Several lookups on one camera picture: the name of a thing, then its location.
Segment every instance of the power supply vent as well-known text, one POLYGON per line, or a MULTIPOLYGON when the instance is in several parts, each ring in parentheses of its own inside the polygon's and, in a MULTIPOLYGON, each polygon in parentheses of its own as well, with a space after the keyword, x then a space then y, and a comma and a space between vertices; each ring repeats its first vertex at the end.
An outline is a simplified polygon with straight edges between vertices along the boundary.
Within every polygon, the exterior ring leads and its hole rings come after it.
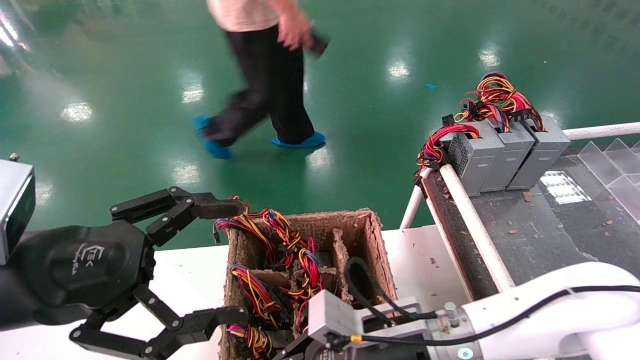
POLYGON ((456 173, 461 174, 465 171, 469 161, 469 152, 460 136, 454 136, 449 144, 449 160, 452 162, 453 168, 456 169, 456 173))

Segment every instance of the black pants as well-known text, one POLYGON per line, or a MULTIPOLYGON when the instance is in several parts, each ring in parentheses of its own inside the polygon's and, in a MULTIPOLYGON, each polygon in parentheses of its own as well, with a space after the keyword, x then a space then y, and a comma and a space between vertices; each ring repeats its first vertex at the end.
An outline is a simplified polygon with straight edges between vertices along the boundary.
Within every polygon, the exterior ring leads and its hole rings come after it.
POLYGON ((281 142, 301 143, 313 135, 314 127, 302 99, 302 50, 290 51, 278 43, 278 26, 227 33, 227 38, 247 87, 211 118, 205 130, 207 137, 222 147, 232 145, 267 115, 271 115, 281 142))

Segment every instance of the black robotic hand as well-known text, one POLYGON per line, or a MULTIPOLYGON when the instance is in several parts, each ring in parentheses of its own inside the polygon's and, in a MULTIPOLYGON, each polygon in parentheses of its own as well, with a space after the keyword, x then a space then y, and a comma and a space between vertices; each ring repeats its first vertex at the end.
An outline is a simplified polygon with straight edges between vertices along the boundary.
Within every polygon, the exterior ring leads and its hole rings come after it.
POLYGON ((179 317, 148 288, 155 246, 196 218, 234 217, 244 210, 240 200, 173 187, 112 206, 113 222, 106 226, 24 233, 9 262, 0 266, 0 331, 87 319, 69 336, 81 347, 126 359, 164 360, 182 345, 209 340, 220 324, 245 323, 248 312, 241 307, 179 317), (133 226, 158 215, 146 232, 133 226), (137 303, 164 324, 160 335, 141 341, 100 331, 137 303))

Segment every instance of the black cable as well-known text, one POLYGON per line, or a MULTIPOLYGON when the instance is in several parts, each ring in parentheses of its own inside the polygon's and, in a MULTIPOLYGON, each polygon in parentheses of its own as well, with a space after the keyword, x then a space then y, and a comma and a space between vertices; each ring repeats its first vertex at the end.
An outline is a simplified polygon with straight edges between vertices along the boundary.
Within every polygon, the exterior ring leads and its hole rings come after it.
MULTIPOLYGON (((410 340, 410 339, 401 339, 401 338, 385 338, 381 336, 367 336, 362 335, 362 341, 371 341, 374 343, 389 343, 389 344, 406 344, 406 345, 416 345, 416 346, 428 346, 428 347, 445 347, 452 345, 461 345, 465 343, 472 343, 474 341, 486 338, 487 336, 491 336, 496 334, 508 327, 514 326, 516 323, 530 317, 533 313, 540 310, 542 307, 547 304, 567 295, 571 295, 574 293, 588 293, 595 291, 624 291, 624 292, 632 292, 632 293, 640 293, 640 286, 631 286, 631 285, 618 285, 618 286, 578 286, 576 288, 570 288, 568 290, 559 291, 551 296, 544 298, 539 301, 537 304, 531 306, 529 309, 526 309, 518 316, 508 320, 496 327, 492 327, 491 329, 485 330, 475 335, 466 336, 464 338, 451 339, 451 340, 410 340)), ((350 336, 343 336, 337 339, 336 343, 344 343, 345 341, 351 342, 350 336)))
MULTIPOLYGON (((360 291, 358 290, 358 288, 356 287, 355 283, 353 282, 353 279, 351 278, 351 266, 354 263, 358 263, 357 259, 359 258, 351 258, 349 260, 347 260, 347 263, 344 265, 344 279, 347 281, 347 287, 349 292, 353 295, 353 298, 362 306, 366 307, 367 309, 369 309, 369 311, 376 317, 379 318, 380 320, 383 320, 385 322, 385 324, 387 326, 393 326, 393 323, 391 322, 391 320, 389 320, 389 318, 387 318, 383 313, 380 312, 380 310, 376 309, 375 307, 373 307, 373 305, 371 305, 371 303, 367 300, 367 298, 365 298, 362 293, 360 293, 360 291)), ((367 274, 367 276, 369 277, 369 282, 371 283, 371 286, 375 289, 375 287, 377 286, 377 284, 373 284, 373 278, 371 277, 371 275, 369 274, 369 270, 366 268, 363 268, 364 272, 367 274)))
POLYGON ((367 266, 367 263, 365 263, 364 260, 360 258, 350 258, 349 260, 347 260, 347 263, 344 266, 344 278, 347 281, 349 292, 353 295, 354 299, 356 299, 356 301, 360 303, 360 305, 369 309, 369 311, 371 311, 371 313, 375 317, 379 318, 380 320, 384 319, 385 323, 387 323, 388 326, 392 325, 391 321, 383 313, 381 313, 375 307, 373 307, 373 305, 360 293, 358 288, 356 288, 355 284, 353 283, 353 279, 351 278, 351 268, 353 265, 358 265, 362 269, 362 271, 364 271, 376 295, 382 296, 382 298, 385 299, 385 301, 388 302, 389 305, 391 305, 391 307, 393 307, 394 310, 396 310, 398 313, 401 313, 403 316, 406 316, 412 320, 435 319, 437 317, 435 311, 431 311, 429 313, 424 313, 424 314, 416 314, 416 313, 410 313, 407 310, 399 307, 380 288, 378 283, 375 281, 373 275, 371 275, 371 272, 369 271, 369 267, 367 266))

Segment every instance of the hand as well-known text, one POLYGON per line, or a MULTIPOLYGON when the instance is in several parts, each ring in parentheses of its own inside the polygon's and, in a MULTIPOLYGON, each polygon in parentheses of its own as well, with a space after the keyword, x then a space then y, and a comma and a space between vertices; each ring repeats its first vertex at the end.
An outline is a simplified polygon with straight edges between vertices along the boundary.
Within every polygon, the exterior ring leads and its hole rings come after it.
POLYGON ((312 26, 313 23, 301 10, 282 15, 278 24, 278 42, 290 50, 297 49, 300 44, 305 49, 311 49, 314 45, 310 33, 312 26))

